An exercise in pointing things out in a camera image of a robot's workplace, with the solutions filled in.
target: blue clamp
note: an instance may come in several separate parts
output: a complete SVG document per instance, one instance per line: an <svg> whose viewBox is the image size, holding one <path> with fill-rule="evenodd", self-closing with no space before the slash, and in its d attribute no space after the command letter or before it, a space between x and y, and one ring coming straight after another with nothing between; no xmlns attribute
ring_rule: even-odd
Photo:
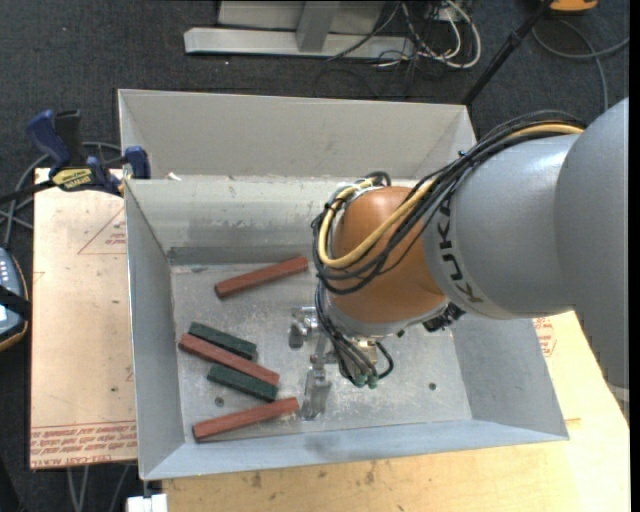
<svg viewBox="0 0 640 512"><path fill-rule="evenodd" d="M54 114L51 110L39 113L27 125L27 136L32 144L53 160L49 180L66 192L96 190L120 196L122 181L112 175L95 156L89 156L86 160L82 156L80 137L77 133L80 122L79 112L64 113L64 120L64 126L67 129L64 137L56 131ZM149 179L151 177L147 154L140 146L127 148L122 157L122 163L130 165L134 178Z"/></svg>

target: green block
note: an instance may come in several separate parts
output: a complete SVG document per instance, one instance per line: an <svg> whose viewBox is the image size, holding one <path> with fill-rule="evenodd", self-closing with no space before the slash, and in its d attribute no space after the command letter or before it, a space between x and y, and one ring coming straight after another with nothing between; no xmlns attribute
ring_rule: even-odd
<svg viewBox="0 0 640 512"><path fill-rule="evenodd" d="M198 322L191 322L189 334L197 336L204 341L208 341L217 347L228 350L232 354L244 357L245 359L255 359L258 353L258 347L256 347L255 343L236 338L231 334L218 331L213 327L202 325Z"/></svg>
<svg viewBox="0 0 640 512"><path fill-rule="evenodd" d="M232 370L231 368L227 368L226 366L222 366L217 363L214 363L211 366L207 379L238 391L242 391L248 395L261 398L267 402L273 402L278 394L278 388L276 386L272 386L271 384L267 384L255 377L250 377L249 375L245 375L244 373Z"/></svg>

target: gray bin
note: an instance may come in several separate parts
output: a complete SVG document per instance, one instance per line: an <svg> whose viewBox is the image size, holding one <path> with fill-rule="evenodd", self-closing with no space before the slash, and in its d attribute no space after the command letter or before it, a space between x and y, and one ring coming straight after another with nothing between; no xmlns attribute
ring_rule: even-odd
<svg viewBox="0 0 640 512"><path fill-rule="evenodd" d="M140 476L147 480L566 439L531 321L465 315L386 343L396 369L375 390L328 366L326 412L196 443L191 425L261 402L207 381L176 341L198 321L258 345L302 403L313 346L289 348L291 308L313 303L313 270L221 301L213 285L297 255L338 183L374 169L411 181L474 142L457 105L129 91L122 145L152 177L126 187ZM165 179L174 173L181 181ZM216 405L216 398L224 406Z"/></svg>

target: black floor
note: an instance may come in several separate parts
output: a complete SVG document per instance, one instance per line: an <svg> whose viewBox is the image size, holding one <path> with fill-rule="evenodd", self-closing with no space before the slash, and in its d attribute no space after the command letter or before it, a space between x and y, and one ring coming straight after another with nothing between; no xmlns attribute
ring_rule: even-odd
<svg viewBox="0 0 640 512"><path fill-rule="evenodd" d="M629 4L601 0L584 16L562 19L601 50L629 36ZM117 144L119 88L460 103L510 32L537 5L537 0L476 0L473 17L483 45L479 64L463 71L426 64L412 77L406 63L397 72L380 72L348 59L327 63L313 58L186 56L184 32L212 25L215 2L0 0L0 194L11 191L39 156L24 130L44 109L80 109L84 140ZM404 29L398 23L390 28ZM558 50L588 51L558 19L543 19L538 30ZM628 47L603 58L602 68L612 105L629 95ZM473 102L472 122L482 135L516 115L548 108L593 121L604 108L600 75L593 60L551 55L528 37ZM30 221L32 212L27 208L21 218ZM32 233L14 226L10 248L30 276ZM72 505L66 472L28 469L29 346L27 336L0 353L0 458L26 510L68 511ZM132 469L123 480L122 499L142 492ZM85 511L108 510L123 470L115 464L91 469ZM82 470L74 473L79 486ZM8 492L4 489L0 484L0 492Z"/></svg>

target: yellow cable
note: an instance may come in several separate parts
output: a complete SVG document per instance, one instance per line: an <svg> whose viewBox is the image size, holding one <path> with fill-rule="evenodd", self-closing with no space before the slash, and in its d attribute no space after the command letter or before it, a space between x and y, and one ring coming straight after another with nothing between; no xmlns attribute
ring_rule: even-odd
<svg viewBox="0 0 640 512"><path fill-rule="evenodd" d="M529 128L523 128L514 132L508 136L506 136L502 140L509 140L512 137L519 137L522 135L529 135L540 132L548 132L554 131L560 134L579 134L584 130L582 128L578 128L576 126L565 125L560 123L547 123L539 126L531 126ZM332 259L329 257L327 253L327 234L329 233L329 227L331 226L331 222L335 217L334 207L337 208L340 206L340 203L350 195L352 195L357 190L361 190L363 188L369 187L372 185L370 180L365 180L361 183L358 183L352 187L349 187L342 192L340 192L334 202L331 204L331 209L329 213L325 216L320 225L320 231L318 233L318 257L320 261L331 268L345 268L357 261L361 258L373 245L382 237L382 235L387 231L402 215L407 213L408 210L413 208L415 204L424 197L424 195L429 190L429 186L431 182L424 184L422 187L418 189L418 191L405 203L401 204L386 221L384 221L375 231L371 232L371 234L365 238L358 247L353 249L348 254L336 259Z"/></svg>
<svg viewBox="0 0 640 512"><path fill-rule="evenodd" d="M520 137L521 135L529 135L532 133L549 132L549 131L561 133L564 135L572 135L572 134L582 133L584 129L579 128L577 126L571 126L568 124L558 124L558 123L541 124L539 126L531 126L529 128L523 128L522 130L513 132L511 135L507 135L503 140L509 140L513 137Z"/></svg>
<svg viewBox="0 0 640 512"><path fill-rule="evenodd" d="M318 233L318 257L320 261L325 265L338 268L338 267L347 267L354 261L357 261L365 252L367 252L383 235L387 229L391 227L402 215L404 215L407 211L415 206L415 204L424 197L424 195L429 190L429 186L431 183L427 183L420 187L418 191L409 199L407 202L401 204L386 221L384 221L375 231L371 232L371 234L365 238L358 247L356 247L353 251L348 254L345 254L341 258L331 259L327 254L327 233L329 232L329 226L331 225L331 221L334 217L333 209L329 212L329 214L324 218L322 224L320 225L320 231ZM334 201L333 205L338 206L340 195L336 197L336 201Z"/></svg>

